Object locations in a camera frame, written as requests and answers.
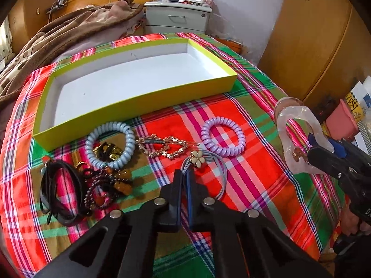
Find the silver bolt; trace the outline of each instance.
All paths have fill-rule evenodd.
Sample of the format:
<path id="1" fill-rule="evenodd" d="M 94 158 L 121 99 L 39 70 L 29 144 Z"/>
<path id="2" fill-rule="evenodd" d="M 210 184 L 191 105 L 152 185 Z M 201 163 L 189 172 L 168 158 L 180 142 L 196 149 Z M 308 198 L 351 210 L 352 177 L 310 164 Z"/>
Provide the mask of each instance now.
<path id="1" fill-rule="evenodd" d="M 252 218 L 256 218 L 259 216 L 259 211 L 255 209 L 250 209 L 247 211 L 247 215 Z"/>
<path id="2" fill-rule="evenodd" d="M 204 204 L 206 206 L 213 205 L 215 203 L 215 200 L 213 198 L 204 198 Z"/>
<path id="3" fill-rule="evenodd" d="M 154 200 L 154 203 L 156 206 L 162 206 L 162 205 L 165 205 L 166 200 L 164 198 L 156 198 Z"/>
<path id="4" fill-rule="evenodd" d="M 110 213 L 109 213 L 109 216 L 111 218 L 119 218 L 121 216 L 121 211 L 119 209 L 115 209 L 115 210 L 112 210 Z"/>

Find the plaid fabric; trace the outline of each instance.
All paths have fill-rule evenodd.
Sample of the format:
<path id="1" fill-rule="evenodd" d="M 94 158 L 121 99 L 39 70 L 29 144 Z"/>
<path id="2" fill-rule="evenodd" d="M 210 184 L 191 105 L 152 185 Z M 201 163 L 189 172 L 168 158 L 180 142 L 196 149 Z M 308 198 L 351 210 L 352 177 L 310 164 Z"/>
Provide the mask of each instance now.
<path id="1" fill-rule="evenodd" d="M 225 158 L 228 184 L 223 202 L 230 208 L 244 211 L 255 208 L 274 221 L 301 248 L 318 258 L 336 226 L 344 204 L 344 194 L 328 176 L 293 175 L 283 161 L 282 145 L 272 121 L 278 99 L 285 96 L 264 73 L 206 35 L 168 34 L 130 37 L 102 45 L 57 64 L 33 72 L 27 79 L 8 123 L 0 162 L 0 216 L 9 253 L 25 277 L 32 277 L 89 227 L 112 209 L 137 209 L 145 201 L 158 196 L 160 187 L 173 178 L 185 156 L 170 161 L 166 158 L 147 158 L 136 151 L 128 166 L 134 179 L 134 192 L 121 199 L 106 212 L 94 215 L 74 227 L 63 227 L 54 218 L 46 225 L 46 216 L 39 207 L 41 157 L 47 154 L 31 137 L 38 102 L 50 74 L 82 57 L 105 49 L 163 38 L 190 38 L 225 61 L 238 73 L 229 93 L 190 101 L 127 121 L 138 136 L 153 133 L 160 137 L 174 135 L 184 140 L 200 142 L 202 124 L 209 117 L 225 116 L 243 129 L 247 146 L 241 156 Z M 306 134 L 301 125 L 292 121 L 288 133 L 294 143 L 308 149 Z M 230 129 L 213 129 L 221 145 L 236 143 Z M 108 135 L 115 144 L 124 145 L 121 134 Z M 84 139 L 60 147 L 49 155 L 76 164 L 86 160 Z M 199 182 L 216 195 L 220 183 L 215 164 L 197 172 Z M 58 196 L 68 207 L 76 205 L 70 181 L 60 179 Z M 212 277 L 214 273 L 211 240 L 208 233 L 190 233 L 186 209 L 181 213 L 183 229 L 176 234 L 160 234 L 156 250 L 156 277 Z"/>

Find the black leather strap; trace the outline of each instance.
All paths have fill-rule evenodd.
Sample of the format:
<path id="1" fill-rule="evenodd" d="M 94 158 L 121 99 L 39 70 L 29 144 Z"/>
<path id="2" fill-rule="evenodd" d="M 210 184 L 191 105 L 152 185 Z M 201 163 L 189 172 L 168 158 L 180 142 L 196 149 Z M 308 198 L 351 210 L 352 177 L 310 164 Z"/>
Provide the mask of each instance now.
<path id="1" fill-rule="evenodd" d="M 55 178 L 59 169 L 65 169 L 73 182 L 77 199 L 76 215 L 73 215 L 72 212 L 57 199 L 58 185 Z M 81 222 L 90 212 L 84 204 L 87 191 L 88 187 L 84 178 L 69 163 L 62 160 L 47 162 L 40 186 L 40 209 L 43 214 L 49 214 L 46 223 L 50 223 L 52 215 L 58 222 L 67 227 L 74 226 Z"/>

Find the white nightstand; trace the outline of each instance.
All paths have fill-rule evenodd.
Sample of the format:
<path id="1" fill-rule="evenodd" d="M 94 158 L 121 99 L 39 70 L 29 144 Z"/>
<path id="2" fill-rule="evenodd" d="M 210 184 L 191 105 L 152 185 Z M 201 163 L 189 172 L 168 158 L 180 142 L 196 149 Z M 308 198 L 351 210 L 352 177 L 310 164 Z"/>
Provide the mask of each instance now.
<path id="1" fill-rule="evenodd" d="M 206 32 L 211 8 L 172 2 L 147 2 L 145 34 Z"/>

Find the curtain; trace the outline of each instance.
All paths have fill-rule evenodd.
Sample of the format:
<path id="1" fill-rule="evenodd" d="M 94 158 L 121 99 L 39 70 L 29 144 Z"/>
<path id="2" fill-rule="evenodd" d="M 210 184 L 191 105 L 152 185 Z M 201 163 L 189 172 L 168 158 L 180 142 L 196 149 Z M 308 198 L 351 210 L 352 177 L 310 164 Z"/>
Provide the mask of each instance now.
<path id="1" fill-rule="evenodd" d="M 0 27 L 0 61 L 9 56 L 12 51 L 12 34 L 10 33 L 9 20 L 6 17 L 5 21 Z"/>

